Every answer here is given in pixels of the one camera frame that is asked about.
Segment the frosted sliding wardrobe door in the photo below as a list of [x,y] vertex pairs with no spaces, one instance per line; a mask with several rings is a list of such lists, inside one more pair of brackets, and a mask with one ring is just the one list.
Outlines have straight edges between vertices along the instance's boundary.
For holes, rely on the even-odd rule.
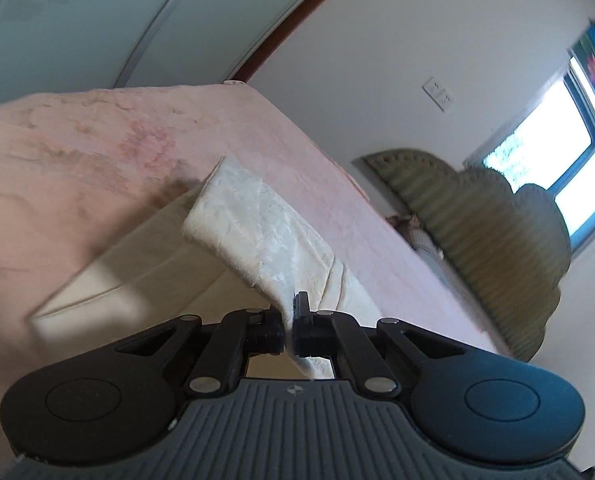
[[0,103],[217,84],[303,0],[0,0]]

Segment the blue framed window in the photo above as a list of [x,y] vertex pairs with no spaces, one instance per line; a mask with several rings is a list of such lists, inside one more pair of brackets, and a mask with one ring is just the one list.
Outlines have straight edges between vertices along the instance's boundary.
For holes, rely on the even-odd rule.
[[555,199],[573,250],[588,245],[595,237],[595,20],[529,108],[465,166],[500,172],[514,191],[541,186]]

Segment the cream white fleece pants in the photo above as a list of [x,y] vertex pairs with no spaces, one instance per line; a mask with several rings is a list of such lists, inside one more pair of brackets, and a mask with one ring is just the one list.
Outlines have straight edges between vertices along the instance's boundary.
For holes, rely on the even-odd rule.
[[275,307],[291,328],[293,300],[375,326],[381,312],[349,266],[261,177],[221,159],[76,275],[32,317],[54,360],[178,316],[217,323],[240,309]]

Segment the olive striped padded headboard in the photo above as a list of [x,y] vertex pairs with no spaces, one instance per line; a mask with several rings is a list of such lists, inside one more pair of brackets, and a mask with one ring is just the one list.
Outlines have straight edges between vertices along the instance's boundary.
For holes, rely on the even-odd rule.
[[572,261],[563,215],[541,186],[514,191],[494,169],[454,170],[433,154],[395,148],[363,159],[401,213],[414,214],[510,353],[529,361],[544,342]]

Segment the white wall socket plate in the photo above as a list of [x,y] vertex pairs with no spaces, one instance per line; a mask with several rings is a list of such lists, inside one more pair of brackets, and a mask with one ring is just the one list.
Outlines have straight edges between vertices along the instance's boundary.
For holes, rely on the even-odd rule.
[[434,77],[427,79],[427,81],[422,84],[422,90],[442,112],[447,112],[447,110],[450,110],[450,107],[453,106],[453,96]]

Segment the pink floral bed blanket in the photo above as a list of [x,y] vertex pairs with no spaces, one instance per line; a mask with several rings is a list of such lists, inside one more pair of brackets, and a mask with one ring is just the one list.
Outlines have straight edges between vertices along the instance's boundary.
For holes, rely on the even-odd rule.
[[[353,178],[246,84],[35,94],[0,105],[0,400],[42,364],[30,316],[225,157],[307,220],[385,315],[503,352]],[[11,460],[0,426],[0,472]]]

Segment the brown wooden door frame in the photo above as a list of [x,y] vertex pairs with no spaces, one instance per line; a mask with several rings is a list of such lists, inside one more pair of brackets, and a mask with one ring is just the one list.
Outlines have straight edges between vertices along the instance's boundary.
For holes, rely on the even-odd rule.
[[247,84],[268,58],[327,0],[299,0],[286,11],[269,32],[244,56],[243,61],[228,76],[229,80]]

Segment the striped pillow at headboard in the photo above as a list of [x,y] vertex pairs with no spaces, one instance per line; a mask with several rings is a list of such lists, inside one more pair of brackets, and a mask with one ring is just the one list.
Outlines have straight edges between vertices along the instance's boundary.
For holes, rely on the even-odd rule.
[[387,221],[400,236],[404,237],[407,244],[427,264],[439,281],[456,296],[465,296],[467,290],[461,278],[414,214],[392,216],[387,218]]

